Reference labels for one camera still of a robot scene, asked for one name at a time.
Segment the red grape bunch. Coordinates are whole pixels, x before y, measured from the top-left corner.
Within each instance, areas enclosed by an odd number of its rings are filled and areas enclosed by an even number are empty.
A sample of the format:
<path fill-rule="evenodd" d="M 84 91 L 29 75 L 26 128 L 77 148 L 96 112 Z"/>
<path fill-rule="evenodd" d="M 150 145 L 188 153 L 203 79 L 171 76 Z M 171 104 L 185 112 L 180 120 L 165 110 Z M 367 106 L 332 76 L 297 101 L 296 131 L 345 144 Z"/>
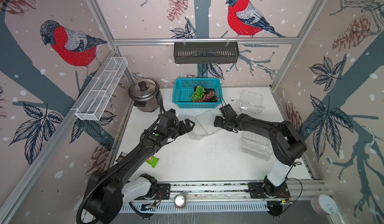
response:
<path fill-rule="evenodd" d="M 217 98 L 216 92 L 209 92 L 209 93 L 204 94 L 202 97 L 202 101 L 203 102 L 213 102 L 213 103 L 217 102 L 218 98 Z"/>

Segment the clear plastic clamshell container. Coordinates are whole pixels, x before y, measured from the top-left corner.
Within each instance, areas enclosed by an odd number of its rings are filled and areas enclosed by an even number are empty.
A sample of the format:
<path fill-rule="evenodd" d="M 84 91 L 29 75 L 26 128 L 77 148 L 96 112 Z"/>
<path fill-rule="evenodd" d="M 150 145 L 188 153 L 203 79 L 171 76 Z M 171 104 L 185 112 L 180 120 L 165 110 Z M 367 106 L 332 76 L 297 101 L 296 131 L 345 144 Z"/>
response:
<path fill-rule="evenodd" d="M 189 119 L 195 123 L 195 126 L 191 132 L 188 132 L 188 136 L 193 141 L 200 141 L 208 136 L 215 134 L 221 129 L 214 126 L 216 114 L 212 111 L 205 111 L 195 117 L 180 115 L 182 120 Z"/>

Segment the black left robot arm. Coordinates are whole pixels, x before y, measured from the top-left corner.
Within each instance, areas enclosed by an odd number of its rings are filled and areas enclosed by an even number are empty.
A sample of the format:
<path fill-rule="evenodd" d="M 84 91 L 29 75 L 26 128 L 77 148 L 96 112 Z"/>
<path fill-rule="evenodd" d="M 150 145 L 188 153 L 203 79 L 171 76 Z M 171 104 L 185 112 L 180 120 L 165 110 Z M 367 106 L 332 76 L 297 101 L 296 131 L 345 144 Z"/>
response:
<path fill-rule="evenodd" d="M 107 170 L 91 175 L 76 222 L 83 223 L 82 213 L 86 210 L 94 216 L 93 224 L 109 224 L 119 214 L 125 200 L 130 202 L 147 194 L 153 195 L 156 191 L 152 176 L 141 175 L 134 182 L 129 178 L 148 158 L 177 137 L 191 132 L 195 125 L 189 119 L 180 121 L 174 109 L 159 114 L 156 121 L 142 132 L 138 145 L 130 153 Z"/>

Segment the green grape bunch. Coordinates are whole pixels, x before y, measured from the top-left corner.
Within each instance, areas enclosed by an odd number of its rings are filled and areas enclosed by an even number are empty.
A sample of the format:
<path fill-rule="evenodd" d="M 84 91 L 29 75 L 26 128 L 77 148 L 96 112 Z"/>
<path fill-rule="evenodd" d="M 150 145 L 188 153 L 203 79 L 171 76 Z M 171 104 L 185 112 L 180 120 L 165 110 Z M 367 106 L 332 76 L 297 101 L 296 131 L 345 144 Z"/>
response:
<path fill-rule="evenodd" d="M 203 95 L 205 94 L 205 88 L 201 85 L 198 85 L 194 88 L 194 92 L 191 95 L 191 101 L 196 102 L 202 100 Z"/>

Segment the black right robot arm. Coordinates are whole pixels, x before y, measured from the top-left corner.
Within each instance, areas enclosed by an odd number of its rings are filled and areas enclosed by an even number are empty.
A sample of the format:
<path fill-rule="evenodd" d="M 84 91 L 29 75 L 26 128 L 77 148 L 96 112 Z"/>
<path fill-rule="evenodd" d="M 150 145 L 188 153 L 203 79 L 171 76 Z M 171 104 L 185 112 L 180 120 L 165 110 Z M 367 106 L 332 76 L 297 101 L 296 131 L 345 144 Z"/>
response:
<path fill-rule="evenodd" d="M 250 132 L 270 140 L 275 161 L 264 178 L 263 193 L 277 196 L 286 187 L 291 169 L 302 163 L 299 159 L 307 151 L 301 134 L 289 121 L 269 122 L 247 114 L 237 114 L 230 104 L 220 108 L 221 115 L 215 116 L 214 127 L 230 132 Z"/>

